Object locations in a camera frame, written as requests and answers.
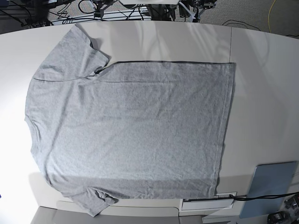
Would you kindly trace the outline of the grey T-shirt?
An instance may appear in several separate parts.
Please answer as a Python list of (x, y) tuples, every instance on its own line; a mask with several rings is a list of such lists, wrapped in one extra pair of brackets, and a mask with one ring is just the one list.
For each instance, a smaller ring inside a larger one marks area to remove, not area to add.
[(90, 216), (119, 199), (213, 198), (234, 79), (234, 63), (109, 64), (74, 26), (29, 84), (32, 156)]

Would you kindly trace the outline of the blue-grey flat panel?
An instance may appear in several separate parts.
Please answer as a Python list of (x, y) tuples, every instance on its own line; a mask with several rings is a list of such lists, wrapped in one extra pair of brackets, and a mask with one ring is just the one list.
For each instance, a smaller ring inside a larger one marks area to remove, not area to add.
[[(286, 194), (297, 165), (297, 161), (257, 165), (247, 197)], [(251, 218), (274, 213), (279, 210), (282, 201), (282, 198), (246, 201), (239, 218)]]

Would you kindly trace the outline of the black device on floor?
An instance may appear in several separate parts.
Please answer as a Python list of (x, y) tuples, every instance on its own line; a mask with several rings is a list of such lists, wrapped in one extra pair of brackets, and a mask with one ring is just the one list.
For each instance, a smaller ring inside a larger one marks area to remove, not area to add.
[(267, 224), (286, 224), (289, 221), (289, 215), (284, 211), (271, 213), (267, 217)]

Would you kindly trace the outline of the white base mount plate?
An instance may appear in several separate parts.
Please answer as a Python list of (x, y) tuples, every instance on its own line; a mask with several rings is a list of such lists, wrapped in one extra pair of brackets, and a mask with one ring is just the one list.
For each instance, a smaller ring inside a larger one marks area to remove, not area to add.
[(180, 0), (119, 0), (123, 5), (138, 5), (138, 4), (166, 4), (176, 5)]

